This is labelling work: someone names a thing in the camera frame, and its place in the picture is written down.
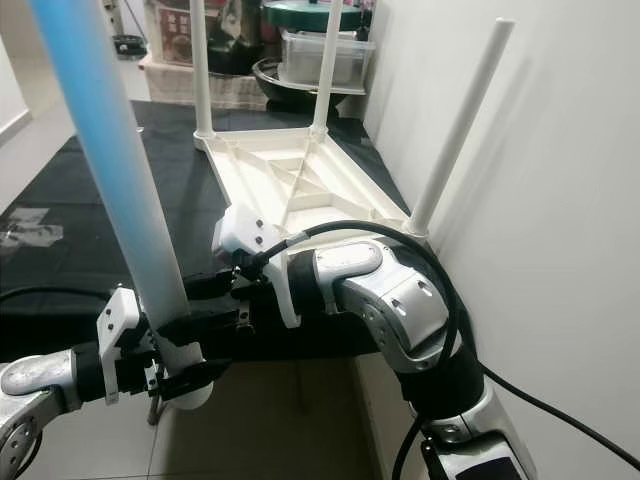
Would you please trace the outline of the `black wok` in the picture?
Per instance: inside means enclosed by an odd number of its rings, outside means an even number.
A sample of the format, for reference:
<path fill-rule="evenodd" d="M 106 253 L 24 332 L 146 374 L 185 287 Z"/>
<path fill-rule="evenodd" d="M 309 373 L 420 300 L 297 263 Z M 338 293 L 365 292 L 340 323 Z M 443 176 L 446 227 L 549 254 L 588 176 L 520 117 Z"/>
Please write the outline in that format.
<path fill-rule="evenodd" d="M 268 97 L 266 109 L 274 113 L 314 113 L 317 93 L 287 86 L 279 79 L 279 58 L 264 58 L 252 65 L 260 90 Z"/>

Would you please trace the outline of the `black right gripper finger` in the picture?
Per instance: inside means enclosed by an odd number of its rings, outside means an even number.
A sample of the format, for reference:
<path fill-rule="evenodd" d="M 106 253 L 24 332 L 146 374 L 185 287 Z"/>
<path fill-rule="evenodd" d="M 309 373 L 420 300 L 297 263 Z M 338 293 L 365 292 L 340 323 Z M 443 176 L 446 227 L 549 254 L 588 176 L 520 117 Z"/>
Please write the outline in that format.
<path fill-rule="evenodd" d="M 215 330 L 236 328 L 241 320 L 241 311 L 192 310 L 187 315 L 175 317 L 165 324 L 165 339 L 174 346 L 187 346 L 207 337 Z"/>
<path fill-rule="evenodd" d="M 183 278 L 187 300 L 215 300 L 229 296 L 236 288 L 236 271 L 206 271 Z"/>

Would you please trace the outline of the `black tablecloth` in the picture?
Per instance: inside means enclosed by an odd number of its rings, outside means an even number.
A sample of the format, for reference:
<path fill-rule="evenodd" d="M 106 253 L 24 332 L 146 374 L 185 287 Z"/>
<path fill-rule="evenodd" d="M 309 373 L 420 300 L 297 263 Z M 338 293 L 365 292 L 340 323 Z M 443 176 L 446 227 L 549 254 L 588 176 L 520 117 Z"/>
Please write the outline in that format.
<path fill-rule="evenodd" d="M 193 145 L 191 105 L 137 101 L 134 115 L 183 274 L 214 273 L 212 230 L 227 201 L 209 160 Z M 131 274 L 93 183 L 76 136 L 58 143 L 49 163 L 5 207 L 50 209 L 47 224 L 64 227 L 64 237 L 47 248 L 26 247 L 0 255 L 1 291 L 37 285 L 111 291 L 132 285 Z M 0 357 L 3 361 L 46 355 L 96 337 L 102 303 L 67 294 L 23 294 L 1 305 Z M 283 332 L 212 335 L 207 349 L 236 362 L 352 358 L 375 351 L 357 317 L 325 317 Z"/>

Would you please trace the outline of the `green pot lid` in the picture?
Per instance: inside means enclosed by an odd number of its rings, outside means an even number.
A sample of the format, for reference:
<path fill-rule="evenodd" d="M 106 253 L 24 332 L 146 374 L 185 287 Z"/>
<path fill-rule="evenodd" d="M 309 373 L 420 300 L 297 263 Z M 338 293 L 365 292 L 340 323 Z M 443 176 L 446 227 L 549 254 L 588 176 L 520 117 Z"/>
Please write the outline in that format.
<path fill-rule="evenodd" d="M 362 0 L 265 0 L 262 13 L 271 26 L 324 33 L 332 4 L 340 5 L 339 31 L 370 26 L 372 10 Z"/>

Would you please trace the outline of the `patterned cloth covered stand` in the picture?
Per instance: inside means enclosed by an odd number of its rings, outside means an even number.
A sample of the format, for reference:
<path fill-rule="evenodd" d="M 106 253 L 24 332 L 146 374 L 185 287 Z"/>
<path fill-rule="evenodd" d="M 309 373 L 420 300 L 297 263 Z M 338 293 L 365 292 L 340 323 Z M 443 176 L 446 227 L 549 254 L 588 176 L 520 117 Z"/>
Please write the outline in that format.
<path fill-rule="evenodd" d="M 152 101 L 195 105 L 195 74 L 191 67 L 174 67 L 146 59 L 140 69 Z M 264 110 L 268 97 L 252 76 L 224 76 L 210 73 L 209 97 L 215 110 Z"/>

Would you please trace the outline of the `clear plastic container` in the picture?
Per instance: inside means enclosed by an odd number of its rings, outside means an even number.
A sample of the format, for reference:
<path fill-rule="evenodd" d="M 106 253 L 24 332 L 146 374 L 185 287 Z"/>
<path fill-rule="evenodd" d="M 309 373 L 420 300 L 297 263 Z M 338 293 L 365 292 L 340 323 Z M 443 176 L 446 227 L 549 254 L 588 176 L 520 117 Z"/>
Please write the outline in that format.
<path fill-rule="evenodd" d="M 325 36 L 319 32 L 285 31 L 282 38 L 283 60 L 278 68 L 280 81 L 319 87 Z M 367 67 L 375 50 L 375 42 L 358 41 L 340 33 L 335 40 L 334 90 L 364 90 Z"/>

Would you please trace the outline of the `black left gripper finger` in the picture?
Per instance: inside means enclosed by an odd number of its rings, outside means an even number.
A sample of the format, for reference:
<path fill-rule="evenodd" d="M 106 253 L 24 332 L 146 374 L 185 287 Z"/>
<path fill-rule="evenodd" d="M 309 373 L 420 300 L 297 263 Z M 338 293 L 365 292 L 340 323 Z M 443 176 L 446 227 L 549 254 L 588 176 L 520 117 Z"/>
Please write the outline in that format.
<path fill-rule="evenodd" d="M 229 358 L 211 358 L 184 367 L 160 381 L 160 397 L 177 403 L 204 403 L 211 396 L 212 384 L 229 369 Z"/>

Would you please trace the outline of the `crumpled clear plastic wrap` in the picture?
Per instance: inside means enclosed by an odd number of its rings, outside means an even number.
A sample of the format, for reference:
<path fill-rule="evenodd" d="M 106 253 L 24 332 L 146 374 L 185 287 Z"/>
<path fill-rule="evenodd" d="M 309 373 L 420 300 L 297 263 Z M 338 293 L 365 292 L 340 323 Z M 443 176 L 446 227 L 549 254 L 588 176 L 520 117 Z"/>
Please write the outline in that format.
<path fill-rule="evenodd" d="M 64 237 L 64 227 L 47 224 L 49 207 L 15 207 L 0 221 L 0 252 L 9 255 L 20 248 L 47 248 Z"/>

